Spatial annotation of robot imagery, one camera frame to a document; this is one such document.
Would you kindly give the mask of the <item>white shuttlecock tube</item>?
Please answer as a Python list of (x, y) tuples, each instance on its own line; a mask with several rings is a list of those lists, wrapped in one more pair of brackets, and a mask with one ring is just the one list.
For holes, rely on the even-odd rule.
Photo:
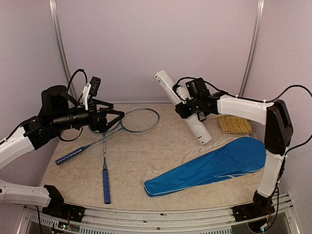
[(187, 89), (181, 85), (175, 85), (165, 69), (155, 73), (153, 78), (164, 90), (167, 97), (175, 106), (175, 111), (188, 125), (197, 141), (201, 145), (208, 143), (212, 137), (204, 124), (198, 119), (197, 114), (187, 104), (187, 101), (191, 99)]

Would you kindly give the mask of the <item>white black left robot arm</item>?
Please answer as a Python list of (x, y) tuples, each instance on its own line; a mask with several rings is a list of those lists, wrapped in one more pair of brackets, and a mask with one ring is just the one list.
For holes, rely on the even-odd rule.
[[(89, 126), (92, 131), (105, 133), (125, 116), (124, 112), (114, 110), (113, 104), (96, 99), (88, 101), (88, 108), (78, 107), (64, 85), (42, 91), (41, 102), (38, 115), (20, 123), (0, 142), (1, 168), (60, 137), (65, 130)], [(0, 202), (49, 207), (59, 217), (68, 213), (68, 205), (53, 185), (35, 187), (1, 180)]]

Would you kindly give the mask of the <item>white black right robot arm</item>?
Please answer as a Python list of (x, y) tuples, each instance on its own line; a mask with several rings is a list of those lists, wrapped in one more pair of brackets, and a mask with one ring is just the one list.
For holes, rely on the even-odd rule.
[(201, 145), (212, 137), (199, 119), (199, 113), (231, 115), (258, 122), (265, 126), (264, 145), (266, 162), (256, 194), (261, 196), (249, 206), (253, 216), (260, 216), (268, 209), (268, 201), (282, 174), (287, 148), (293, 135), (293, 126), (284, 101), (253, 101), (232, 97), (224, 92), (190, 94), (185, 88), (174, 93), (175, 111), (185, 120)]

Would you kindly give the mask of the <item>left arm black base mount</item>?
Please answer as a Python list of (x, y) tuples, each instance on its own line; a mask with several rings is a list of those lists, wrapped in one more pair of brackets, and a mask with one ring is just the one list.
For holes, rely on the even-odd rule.
[(43, 187), (48, 191), (50, 197), (47, 207), (42, 208), (43, 214), (68, 221), (82, 222), (85, 212), (84, 207), (65, 203), (64, 198), (55, 186), (44, 185)]

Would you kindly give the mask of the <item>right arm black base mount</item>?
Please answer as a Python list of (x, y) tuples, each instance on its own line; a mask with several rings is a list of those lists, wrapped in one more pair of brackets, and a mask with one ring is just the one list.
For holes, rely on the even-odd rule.
[(237, 205), (232, 208), (235, 221), (245, 221), (274, 213), (275, 208), (272, 197), (273, 194), (264, 197), (258, 191), (255, 191), (251, 203)]

